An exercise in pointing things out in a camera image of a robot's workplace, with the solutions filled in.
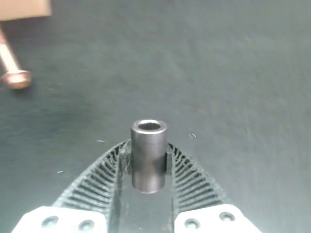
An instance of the work surface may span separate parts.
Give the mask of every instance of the work surface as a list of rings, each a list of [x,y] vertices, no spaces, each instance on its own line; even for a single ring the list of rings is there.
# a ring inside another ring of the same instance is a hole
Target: work surface
[[[53,2],[3,24],[35,82],[0,87],[2,233],[145,117],[263,232],[310,232],[311,1]],[[121,231],[169,232],[168,192],[123,193]]]

